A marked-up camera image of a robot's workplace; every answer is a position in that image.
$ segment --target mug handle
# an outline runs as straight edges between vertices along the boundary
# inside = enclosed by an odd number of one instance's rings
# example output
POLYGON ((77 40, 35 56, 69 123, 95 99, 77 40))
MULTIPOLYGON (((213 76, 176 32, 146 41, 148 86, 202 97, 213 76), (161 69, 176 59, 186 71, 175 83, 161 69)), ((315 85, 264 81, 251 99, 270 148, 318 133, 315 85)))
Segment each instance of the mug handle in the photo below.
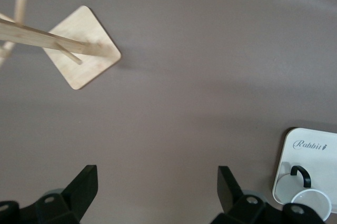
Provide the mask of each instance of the mug handle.
POLYGON ((295 165, 291 168, 290 171, 290 175, 291 176, 296 176, 297 175, 297 171, 300 171, 300 173, 303 176, 303 187, 305 188, 310 188, 311 187, 311 178, 309 173, 307 172, 306 169, 304 169, 302 166, 300 165, 295 165))

